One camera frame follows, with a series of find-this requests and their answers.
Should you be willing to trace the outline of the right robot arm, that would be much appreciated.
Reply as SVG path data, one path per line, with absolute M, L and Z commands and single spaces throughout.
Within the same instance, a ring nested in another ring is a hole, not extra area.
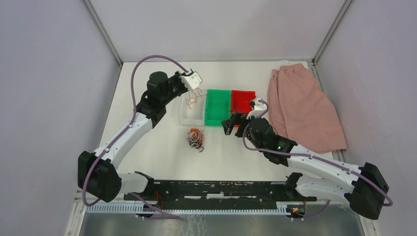
M 221 125 L 225 135 L 238 126 L 235 136 L 242 138 L 245 148 L 262 153 L 271 163 L 314 174 L 292 173 L 288 177 L 284 195 L 291 201 L 303 196 L 340 202 L 371 220 L 379 219 L 382 208 L 393 204 L 387 195 L 389 186 L 374 164 L 358 166 L 315 153 L 276 134 L 265 118 L 234 112 Z

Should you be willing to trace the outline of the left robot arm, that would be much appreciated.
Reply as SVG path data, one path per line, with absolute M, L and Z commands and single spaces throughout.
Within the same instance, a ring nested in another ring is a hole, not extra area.
M 176 72 L 172 77 L 157 71 L 149 76 L 147 90 L 134 109 L 134 117 L 104 145 L 78 157 L 77 184 L 83 193 L 99 200 L 112 201 L 118 194 L 136 193 L 149 200 L 155 188 L 151 178 L 141 173 L 118 174 L 117 169 L 136 143 L 150 132 L 166 114 L 166 105 L 174 98 L 196 89 L 202 79 L 198 72 Z

